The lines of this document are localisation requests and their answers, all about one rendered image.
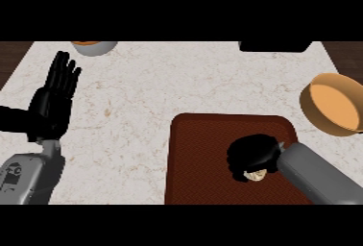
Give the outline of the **pale cupcake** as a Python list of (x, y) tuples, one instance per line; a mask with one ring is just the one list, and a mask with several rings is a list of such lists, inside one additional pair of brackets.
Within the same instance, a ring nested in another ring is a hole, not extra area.
[(244, 172), (244, 177), (247, 178), (249, 181), (253, 181), (253, 182), (260, 182), (265, 180), (266, 178), (266, 175), (268, 175), (268, 170), (263, 169), (263, 170), (259, 170), (256, 172)]

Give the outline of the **grey bowl with orange inside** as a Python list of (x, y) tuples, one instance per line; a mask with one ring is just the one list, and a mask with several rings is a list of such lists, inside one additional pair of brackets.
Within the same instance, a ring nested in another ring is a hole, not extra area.
[(106, 55), (117, 46), (117, 41), (73, 41), (79, 53), (89, 57)]

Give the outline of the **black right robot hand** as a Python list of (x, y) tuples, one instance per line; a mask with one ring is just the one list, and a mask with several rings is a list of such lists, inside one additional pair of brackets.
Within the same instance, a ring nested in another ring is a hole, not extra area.
[(247, 183), (244, 172), (266, 169), (278, 171), (277, 161), (284, 151), (284, 143), (271, 135), (256, 134), (240, 138), (228, 149), (228, 164), (234, 179)]

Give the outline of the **black appliance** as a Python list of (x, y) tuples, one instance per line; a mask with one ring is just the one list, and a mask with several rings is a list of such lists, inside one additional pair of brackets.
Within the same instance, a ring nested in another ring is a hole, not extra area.
[(243, 41), (240, 50), (243, 52), (303, 53), (311, 45), (311, 41)]

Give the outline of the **orange pot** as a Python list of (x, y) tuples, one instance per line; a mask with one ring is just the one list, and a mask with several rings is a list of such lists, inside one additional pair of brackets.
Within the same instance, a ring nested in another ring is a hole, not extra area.
[(312, 125), (328, 135), (363, 135), (363, 86), (340, 73), (322, 73), (300, 96)]

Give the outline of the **dark red tray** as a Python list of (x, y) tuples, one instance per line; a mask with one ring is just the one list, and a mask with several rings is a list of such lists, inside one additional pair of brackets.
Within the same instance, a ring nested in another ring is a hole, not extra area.
[(234, 179), (228, 149), (237, 139), (266, 134), (286, 146), (299, 141), (278, 115), (182, 113), (170, 125), (165, 202), (169, 205), (308, 205), (302, 190), (275, 172), (260, 182)]

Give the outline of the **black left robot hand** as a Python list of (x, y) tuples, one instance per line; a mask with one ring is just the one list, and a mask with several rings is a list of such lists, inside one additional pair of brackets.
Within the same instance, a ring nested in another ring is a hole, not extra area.
[(0, 106), (0, 132), (27, 134), (30, 142), (63, 138), (82, 71), (70, 53), (58, 51), (46, 83), (36, 90), (29, 110)]

